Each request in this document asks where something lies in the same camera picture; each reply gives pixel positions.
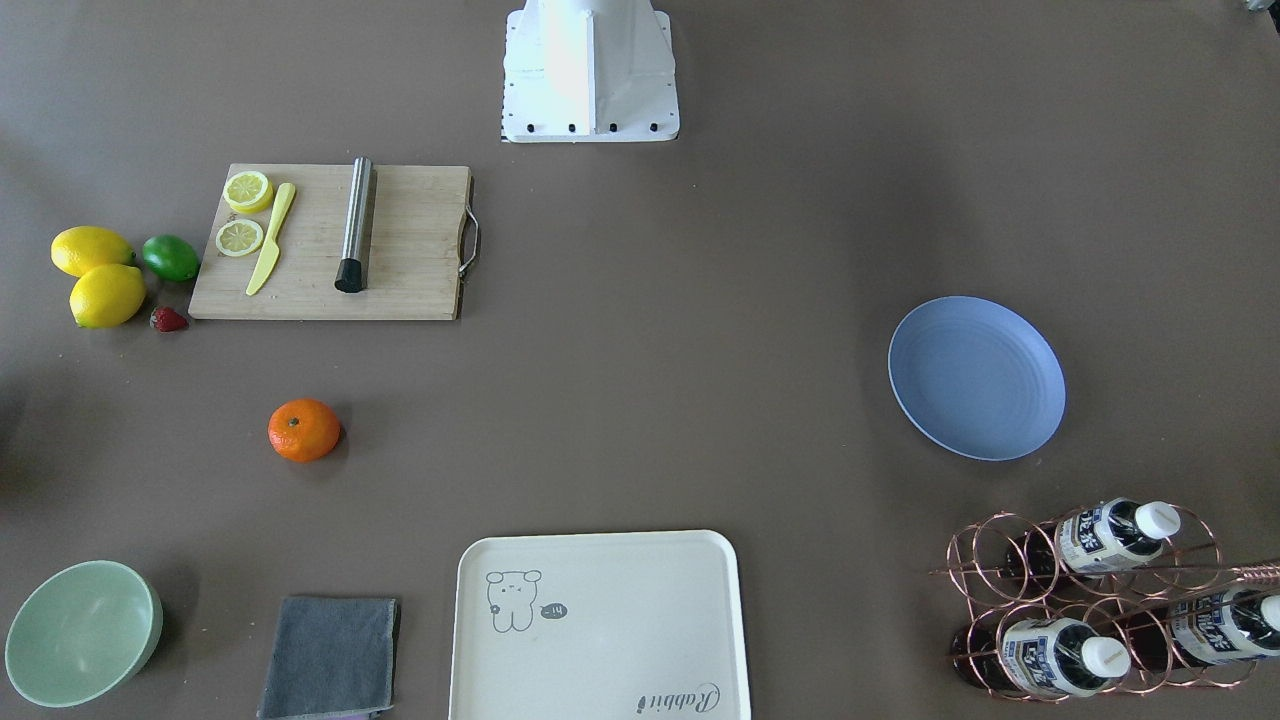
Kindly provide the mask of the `blue plate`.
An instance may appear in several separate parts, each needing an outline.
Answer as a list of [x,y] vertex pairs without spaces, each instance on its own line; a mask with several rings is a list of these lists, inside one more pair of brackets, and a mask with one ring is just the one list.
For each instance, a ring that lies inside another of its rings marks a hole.
[[980,461],[1038,451],[1066,411],[1066,380],[1051,343],[988,299],[954,295],[914,307],[893,329],[887,373],[923,436]]

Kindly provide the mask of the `orange mandarin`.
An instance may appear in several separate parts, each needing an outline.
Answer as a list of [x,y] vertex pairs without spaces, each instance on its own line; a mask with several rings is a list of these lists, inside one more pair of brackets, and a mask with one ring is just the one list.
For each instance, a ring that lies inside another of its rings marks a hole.
[[268,439],[282,457],[311,462],[326,456],[339,442],[340,419],[317,398],[296,398],[278,407],[268,421]]

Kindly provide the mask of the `cream rabbit tray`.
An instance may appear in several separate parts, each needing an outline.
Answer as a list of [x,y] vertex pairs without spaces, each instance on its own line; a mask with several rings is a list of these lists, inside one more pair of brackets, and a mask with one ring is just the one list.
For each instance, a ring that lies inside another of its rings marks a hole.
[[733,546],[713,530],[492,537],[457,571],[452,719],[749,719]]

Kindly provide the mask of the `steel muddler black tip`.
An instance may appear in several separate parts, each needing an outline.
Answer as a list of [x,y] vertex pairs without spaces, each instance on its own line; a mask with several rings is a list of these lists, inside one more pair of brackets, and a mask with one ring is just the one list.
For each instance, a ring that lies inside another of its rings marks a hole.
[[353,163],[344,238],[334,282],[343,293],[360,293],[367,287],[375,196],[375,165],[370,158],[358,156]]

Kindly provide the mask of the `yellow plastic knife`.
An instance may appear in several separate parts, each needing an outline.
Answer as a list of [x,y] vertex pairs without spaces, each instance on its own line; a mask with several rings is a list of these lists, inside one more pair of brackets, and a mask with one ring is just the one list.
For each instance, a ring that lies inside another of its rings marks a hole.
[[275,269],[280,256],[278,237],[293,205],[296,195],[297,188],[294,183],[284,182],[276,187],[268,228],[264,234],[262,246],[259,250],[259,259],[244,288],[246,296],[256,295],[265,286],[270,274]]

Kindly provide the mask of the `bamboo cutting board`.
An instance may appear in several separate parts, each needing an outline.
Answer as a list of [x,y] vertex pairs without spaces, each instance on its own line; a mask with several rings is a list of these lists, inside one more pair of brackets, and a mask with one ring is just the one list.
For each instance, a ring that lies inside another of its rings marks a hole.
[[229,258],[207,242],[189,314],[220,320],[452,320],[458,313],[467,167],[378,164],[366,288],[335,287],[349,208],[352,165],[265,164],[274,184],[297,188],[282,227],[278,264],[256,295],[246,286],[255,255]]

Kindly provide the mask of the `thin lemon slice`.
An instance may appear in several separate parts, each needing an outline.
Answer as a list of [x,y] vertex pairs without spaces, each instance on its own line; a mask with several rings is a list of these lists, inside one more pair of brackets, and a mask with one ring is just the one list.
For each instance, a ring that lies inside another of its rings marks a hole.
[[243,258],[256,252],[264,241],[264,228],[257,222],[244,218],[227,222],[214,236],[219,254],[227,258]]

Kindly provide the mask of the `thick lemon half slice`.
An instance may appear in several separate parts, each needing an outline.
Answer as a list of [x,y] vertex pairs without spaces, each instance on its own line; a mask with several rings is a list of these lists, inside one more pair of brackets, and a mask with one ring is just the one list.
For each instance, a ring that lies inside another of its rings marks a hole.
[[221,197],[232,211],[255,214],[273,205],[275,186],[260,170],[242,170],[230,176]]

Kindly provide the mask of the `grey folded cloth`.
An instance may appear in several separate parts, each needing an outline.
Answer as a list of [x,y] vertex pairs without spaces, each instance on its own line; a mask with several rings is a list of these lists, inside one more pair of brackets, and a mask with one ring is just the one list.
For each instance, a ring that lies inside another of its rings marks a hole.
[[396,598],[282,601],[259,719],[374,719],[393,707]]

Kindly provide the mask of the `red strawberry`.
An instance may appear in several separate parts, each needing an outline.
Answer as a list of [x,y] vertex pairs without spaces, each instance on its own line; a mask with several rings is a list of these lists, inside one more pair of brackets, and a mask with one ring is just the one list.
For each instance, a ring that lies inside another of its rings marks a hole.
[[189,320],[174,307],[156,306],[148,318],[152,329],[160,333],[184,331],[189,327]]

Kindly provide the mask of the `green lime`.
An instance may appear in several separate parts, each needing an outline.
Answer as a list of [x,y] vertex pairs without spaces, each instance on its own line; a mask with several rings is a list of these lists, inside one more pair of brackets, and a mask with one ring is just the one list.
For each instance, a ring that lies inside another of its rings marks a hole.
[[156,234],[147,238],[141,258],[155,275],[172,282],[192,281],[201,266],[200,255],[175,234]]

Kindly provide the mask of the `tea bottle upper rack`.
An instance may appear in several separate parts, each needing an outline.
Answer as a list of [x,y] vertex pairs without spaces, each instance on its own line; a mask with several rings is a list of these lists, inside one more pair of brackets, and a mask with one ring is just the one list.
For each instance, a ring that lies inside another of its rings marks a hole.
[[1034,527],[1012,542],[998,575],[1044,589],[1098,579],[1155,560],[1180,529],[1181,514],[1171,503],[1114,498]]

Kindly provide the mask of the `tea bottle lower front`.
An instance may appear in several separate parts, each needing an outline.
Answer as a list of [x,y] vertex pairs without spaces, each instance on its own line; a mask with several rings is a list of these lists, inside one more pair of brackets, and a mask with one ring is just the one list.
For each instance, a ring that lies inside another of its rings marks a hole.
[[1132,670],[1125,643],[1070,618],[961,629],[950,656],[965,683],[1028,700],[1092,697]]

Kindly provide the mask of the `tea bottle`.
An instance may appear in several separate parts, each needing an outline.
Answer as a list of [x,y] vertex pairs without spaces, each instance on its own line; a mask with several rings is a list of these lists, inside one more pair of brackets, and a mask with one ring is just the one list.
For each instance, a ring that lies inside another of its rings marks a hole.
[[1070,618],[961,629],[950,656],[965,683],[1028,700],[1092,697],[1132,670],[1125,643]]
[[1279,656],[1279,597],[1242,585],[1138,611],[1117,626],[1153,673]]

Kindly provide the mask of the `yellow lemon near strawberry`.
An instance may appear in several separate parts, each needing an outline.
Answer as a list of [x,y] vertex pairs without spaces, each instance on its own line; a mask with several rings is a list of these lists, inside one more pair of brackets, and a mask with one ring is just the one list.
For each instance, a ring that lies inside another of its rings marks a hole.
[[101,329],[128,322],[142,306],[146,284],[142,270],[106,264],[86,272],[74,284],[69,305],[77,325]]

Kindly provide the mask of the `yellow lemon near lime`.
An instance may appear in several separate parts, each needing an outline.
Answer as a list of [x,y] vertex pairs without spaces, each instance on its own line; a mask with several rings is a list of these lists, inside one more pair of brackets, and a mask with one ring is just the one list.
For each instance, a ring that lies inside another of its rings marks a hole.
[[59,270],[81,278],[97,266],[131,265],[134,250],[115,231],[100,225],[77,225],[54,237],[50,258]]

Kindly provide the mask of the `green bowl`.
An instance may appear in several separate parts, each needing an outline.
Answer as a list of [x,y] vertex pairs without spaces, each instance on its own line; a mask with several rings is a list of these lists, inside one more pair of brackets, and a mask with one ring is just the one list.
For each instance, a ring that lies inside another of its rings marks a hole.
[[14,689],[47,708],[87,703],[134,676],[163,632],[163,605],[141,574],[93,560],[60,570],[18,610],[4,660]]

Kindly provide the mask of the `tea bottle lower side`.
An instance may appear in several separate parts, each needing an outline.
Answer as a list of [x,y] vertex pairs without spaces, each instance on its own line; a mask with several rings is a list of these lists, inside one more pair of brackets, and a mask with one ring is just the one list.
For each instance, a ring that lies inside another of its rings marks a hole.
[[1153,673],[1279,656],[1279,597],[1242,585],[1138,611],[1117,626]]

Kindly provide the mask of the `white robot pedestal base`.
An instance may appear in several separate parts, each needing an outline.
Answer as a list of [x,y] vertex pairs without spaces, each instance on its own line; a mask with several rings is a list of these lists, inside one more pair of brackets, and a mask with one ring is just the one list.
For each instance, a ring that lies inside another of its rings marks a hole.
[[678,137],[671,19],[649,1],[526,1],[506,18],[503,69],[506,142]]

